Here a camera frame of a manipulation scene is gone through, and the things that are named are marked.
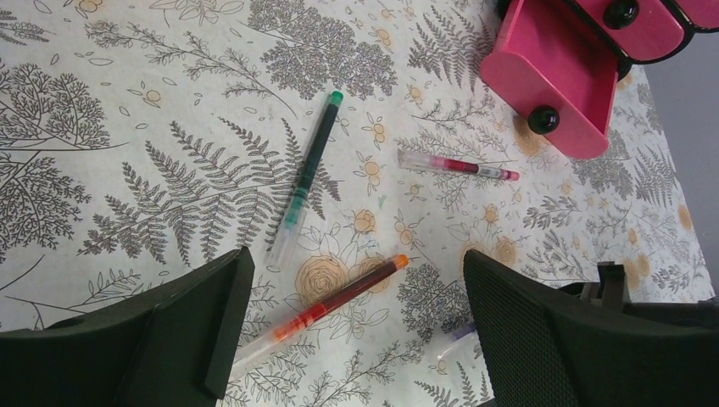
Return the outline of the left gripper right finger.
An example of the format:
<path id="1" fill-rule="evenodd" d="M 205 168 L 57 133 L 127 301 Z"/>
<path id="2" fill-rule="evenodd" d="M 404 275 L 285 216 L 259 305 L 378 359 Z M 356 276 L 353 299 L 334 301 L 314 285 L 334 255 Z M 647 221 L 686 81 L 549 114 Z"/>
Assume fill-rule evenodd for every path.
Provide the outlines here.
<path id="1" fill-rule="evenodd" d="M 597 282 L 552 288 L 465 254 L 492 405 L 717 405 L 717 302 L 633 302 L 623 265 L 598 272 Z"/>

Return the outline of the dark red pen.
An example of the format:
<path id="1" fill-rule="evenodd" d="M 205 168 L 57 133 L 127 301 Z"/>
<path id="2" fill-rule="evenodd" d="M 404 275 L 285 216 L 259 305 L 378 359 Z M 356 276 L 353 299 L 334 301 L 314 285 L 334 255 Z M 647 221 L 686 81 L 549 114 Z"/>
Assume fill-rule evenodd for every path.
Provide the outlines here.
<path id="1" fill-rule="evenodd" d="M 502 181 L 518 181 L 520 179 L 520 174 L 516 171 L 503 170 L 458 159 L 444 158 L 428 153 L 399 150 L 397 156 L 399 166 L 406 170 L 468 174 Z"/>

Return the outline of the purple pen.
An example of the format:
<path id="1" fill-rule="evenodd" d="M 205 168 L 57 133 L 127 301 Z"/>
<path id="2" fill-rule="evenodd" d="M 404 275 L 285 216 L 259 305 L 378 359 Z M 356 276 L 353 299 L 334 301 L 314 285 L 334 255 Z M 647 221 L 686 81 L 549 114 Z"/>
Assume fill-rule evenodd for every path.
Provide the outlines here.
<path id="1" fill-rule="evenodd" d="M 443 334 L 436 345 L 435 359 L 442 360 L 463 346 L 474 343 L 478 339 L 477 328 L 474 323 Z"/>

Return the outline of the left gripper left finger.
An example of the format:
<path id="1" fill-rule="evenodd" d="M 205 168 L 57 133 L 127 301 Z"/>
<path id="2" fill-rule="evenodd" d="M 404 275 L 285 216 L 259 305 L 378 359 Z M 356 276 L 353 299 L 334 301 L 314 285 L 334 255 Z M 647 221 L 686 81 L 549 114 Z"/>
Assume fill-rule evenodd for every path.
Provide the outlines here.
<path id="1" fill-rule="evenodd" d="M 248 248 L 40 331 L 1 336 L 4 406 L 214 406 L 254 280 Z"/>

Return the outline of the black pink drawer box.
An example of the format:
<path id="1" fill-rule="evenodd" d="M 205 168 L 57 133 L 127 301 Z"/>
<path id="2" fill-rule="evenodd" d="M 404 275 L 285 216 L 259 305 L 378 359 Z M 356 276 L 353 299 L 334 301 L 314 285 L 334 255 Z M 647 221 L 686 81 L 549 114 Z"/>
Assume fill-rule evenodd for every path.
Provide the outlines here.
<path id="1" fill-rule="evenodd" d="M 606 152 L 616 83 L 718 29 L 715 1 L 500 1 L 482 81 L 564 155 Z"/>

